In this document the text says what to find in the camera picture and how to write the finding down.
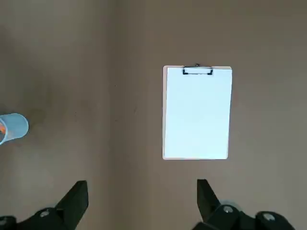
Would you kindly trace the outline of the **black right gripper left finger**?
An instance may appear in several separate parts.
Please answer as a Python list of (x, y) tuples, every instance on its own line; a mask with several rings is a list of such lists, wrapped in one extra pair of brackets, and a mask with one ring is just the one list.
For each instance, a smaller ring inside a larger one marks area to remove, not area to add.
[(37, 211), (28, 219), (18, 222), (14, 216), (1, 216), (2, 230), (74, 230), (88, 208), (86, 180), (77, 181), (54, 206)]

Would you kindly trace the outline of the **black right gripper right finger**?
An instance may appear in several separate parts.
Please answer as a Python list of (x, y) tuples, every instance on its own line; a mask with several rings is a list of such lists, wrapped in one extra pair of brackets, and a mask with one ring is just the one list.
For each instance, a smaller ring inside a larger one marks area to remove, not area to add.
[(231, 204), (222, 204), (206, 179), (197, 180), (197, 205), (202, 222), (197, 230), (293, 230), (294, 227), (282, 215), (261, 211), (254, 217), (245, 214)]

